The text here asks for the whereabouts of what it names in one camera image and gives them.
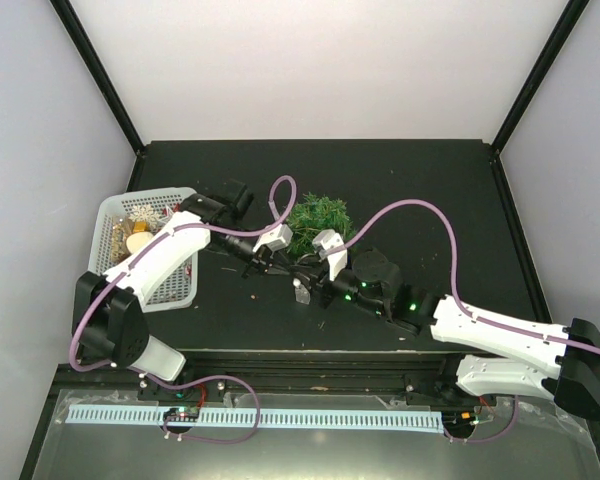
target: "perforated basket side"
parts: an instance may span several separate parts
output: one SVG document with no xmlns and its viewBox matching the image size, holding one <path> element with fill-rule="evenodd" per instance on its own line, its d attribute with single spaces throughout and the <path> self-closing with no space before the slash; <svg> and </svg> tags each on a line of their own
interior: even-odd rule
<svg viewBox="0 0 600 480">
<path fill-rule="evenodd" d="M 151 205 L 156 211 L 174 207 L 195 190 L 188 187 L 161 188 L 130 192 L 107 198 L 100 205 L 91 244 L 89 270 L 102 274 L 114 266 L 111 261 L 111 232 L 114 217 L 129 215 L 134 206 Z M 144 308 L 145 312 L 170 310 L 191 305 L 196 294 L 197 254 L 180 265 L 155 291 Z"/>
</svg>

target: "black frame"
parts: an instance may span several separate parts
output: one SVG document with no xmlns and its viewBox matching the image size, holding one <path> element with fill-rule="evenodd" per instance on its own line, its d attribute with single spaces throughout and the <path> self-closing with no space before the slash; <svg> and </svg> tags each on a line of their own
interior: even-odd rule
<svg viewBox="0 0 600 480">
<path fill-rule="evenodd" d="M 89 40 L 89 37 L 82 27 L 82 24 L 73 9 L 69 0 L 50 0 L 55 8 L 60 20 L 64 24 L 69 36 L 73 40 L 78 52 L 84 60 L 89 72 L 93 76 L 96 84 L 100 88 L 109 108 L 115 116 L 120 128 L 124 132 L 131 148 L 136 153 L 136 162 L 131 173 L 131 178 L 127 187 L 128 191 L 134 190 L 137 181 L 142 172 L 145 162 L 146 147 L 136 131 L 131 118 L 129 117 L 124 104 L 120 100 L 109 75 L 102 65 L 98 55 Z M 534 95 L 540 88 L 540 85 L 549 72 L 554 60 L 558 56 L 562 46 L 575 27 L 582 12 L 588 5 L 589 0 L 569 0 L 560 18 L 558 19 L 549 39 L 544 45 L 538 56 L 531 72 L 507 114 L 498 134 L 491 143 L 492 148 L 492 171 L 500 200 L 505 211 L 505 216 L 509 225 L 512 239 L 518 254 L 520 266 L 525 277 L 525 283 L 532 301 L 534 313 L 538 320 L 550 322 L 549 310 L 538 279 L 536 269 L 533 264 L 531 253 L 526 242 L 520 218 L 518 216 L 511 190 L 500 160 L 500 153 L 507 144 L 509 138 L 515 131 L 518 123 L 522 119 L 524 112 L 531 103 Z M 62 388 L 137 388 L 137 377 L 126 372 L 100 372 L 98 378 L 91 378 L 87 375 L 75 375 L 66 366 L 59 366 L 54 378 L 53 384 L 45 401 L 42 415 L 32 439 L 29 454 L 25 461 L 20 478 L 31 478 L 35 469 L 42 442 L 47 432 L 51 414 L 55 405 L 55 400 L 59 390 Z M 596 447 L 596 452 L 600 460 L 600 423 L 588 422 L 592 440 Z"/>
</svg>

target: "artificial greenery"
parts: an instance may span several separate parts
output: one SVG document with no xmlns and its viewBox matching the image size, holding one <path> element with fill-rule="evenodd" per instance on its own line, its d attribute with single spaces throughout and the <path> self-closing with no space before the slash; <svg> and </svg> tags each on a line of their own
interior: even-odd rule
<svg viewBox="0 0 600 480">
<path fill-rule="evenodd" d="M 311 241 L 322 230 L 335 230 L 342 235 L 345 242 L 356 234 L 344 201 L 318 197 L 313 193 L 306 194 L 304 203 L 293 207 L 287 224 L 293 230 L 289 254 L 295 258 L 314 253 Z"/>
</svg>

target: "black table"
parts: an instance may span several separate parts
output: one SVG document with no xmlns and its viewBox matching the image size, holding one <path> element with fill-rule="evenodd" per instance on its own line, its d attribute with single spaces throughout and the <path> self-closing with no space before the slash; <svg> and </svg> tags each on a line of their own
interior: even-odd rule
<svg viewBox="0 0 600 480">
<path fill-rule="evenodd" d="M 292 175 L 299 193 L 347 202 L 360 228 L 377 210 L 403 198 L 421 198 L 450 219 L 459 246 L 463 300 L 537 320 L 494 177 L 490 147 L 478 140 L 297 140 L 153 142 L 132 188 L 191 186 L 218 192 L 223 182 L 245 182 L 256 201 L 245 223 L 271 222 L 267 197 L 280 175 Z M 278 205 L 288 198 L 281 187 Z M 439 220 L 420 207 L 394 211 L 362 241 L 397 263 L 412 285 L 449 293 L 450 248 Z M 466 347 L 412 340 L 369 314 L 334 302 L 327 310 L 301 305 L 286 277 L 240 277 L 243 265 L 204 251 L 198 293 L 189 308 L 148 315 L 152 333 L 183 351 L 396 352 L 466 351 Z"/>
</svg>

